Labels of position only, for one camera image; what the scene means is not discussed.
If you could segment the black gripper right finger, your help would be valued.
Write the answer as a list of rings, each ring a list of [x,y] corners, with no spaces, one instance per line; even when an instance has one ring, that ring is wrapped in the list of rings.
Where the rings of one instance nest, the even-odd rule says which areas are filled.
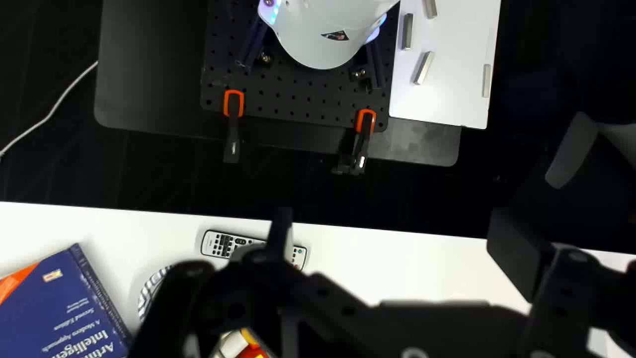
[[[583,114],[492,211],[486,253],[530,305],[526,358],[595,358],[593,329],[633,351],[633,269],[585,249],[621,241],[633,209],[633,170]]]

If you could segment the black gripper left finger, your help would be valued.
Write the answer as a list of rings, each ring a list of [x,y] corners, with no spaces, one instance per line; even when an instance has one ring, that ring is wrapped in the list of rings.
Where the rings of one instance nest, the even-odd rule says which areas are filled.
[[[371,358],[363,305],[287,263],[184,261],[166,271],[128,358],[208,358],[220,337],[248,329],[275,358]]]

